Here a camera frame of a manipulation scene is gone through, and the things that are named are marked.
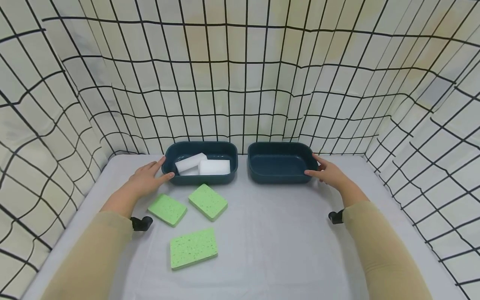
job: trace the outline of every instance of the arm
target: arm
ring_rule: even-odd
[[[129,218],[135,204],[174,175],[155,178],[164,161],[139,168],[109,197],[55,273],[42,300],[108,298],[118,260],[132,238]]]
[[[431,300],[425,282],[405,245],[362,190],[331,162],[306,175],[336,188],[345,207],[343,221],[355,241],[371,300]]]

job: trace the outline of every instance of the black clip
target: black clip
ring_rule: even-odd
[[[328,214],[328,218],[332,221],[332,224],[342,224],[343,223],[343,210],[336,212],[331,212]]]
[[[141,220],[133,216],[130,220],[132,221],[133,231],[147,231],[153,223],[153,219],[149,216],[144,216]]]

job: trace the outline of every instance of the finger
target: finger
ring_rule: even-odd
[[[151,168],[155,163],[156,163],[156,161],[152,161],[152,162],[146,164],[145,166],[143,166],[143,167],[140,168],[140,172],[145,171],[145,170],[148,170],[148,169]]]
[[[328,166],[328,164],[330,164],[328,160],[321,158],[315,153],[312,153],[312,156],[313,158],[315,158],[316,161],[318,161],[321,165],[324,165],[325,167]]]
[[[324,177],[325,177],[324,171],[305,170],[304,173],[305,173],[305,175],[318,178],[322,181],[324,180]]]
[[[159,161],[156,161],[152,166],[150,166],[149,171],[155,175],[158,172],[158,170],[160,170],[164,162],[165,162],[165,156],[159,159]]]
[[[149,167],[151,164],[154,164],[156,163],[155,161],[152,161],[152,162],[149,162],[148,164],[144,165],[144,166],[141,166],[140,168],[138,168],[136,171],[135,171],[135,174],[138,174],[139,172],[141,172],[142,170],[144,170],[146,167]]]
[[[165,174],[165,175],[163,175],[163,176],[160,176],[160,177],[157,179],[157,183],[158,183],[158,185],[160,186],[160,185],[164,184],[165,182],[170,181],[170,179],[172,179],[174,176],[175,176],[175,173],[173,173],[173,172],[167,173],[167,174]]]

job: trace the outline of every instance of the beige sleeve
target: beige sleeve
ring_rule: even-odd
[[[106,300],[132,233],[129,219],[114,212],[98,213],[55,273],[42,300]]]
[[[417,265],[382,213],[370,201],[343,212],[357,246],[371,300],[431,300]]]

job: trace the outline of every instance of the left hand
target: left hand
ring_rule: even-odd
[[[159,178],[155,174],[165,162],[165,156],[159,161],[152,161],[143,167],[138,168],[128,181],[120,188],[123,192],[139,199],[158,189],[160,185],[169,181],[175,176],[175,173],[167,173]]]

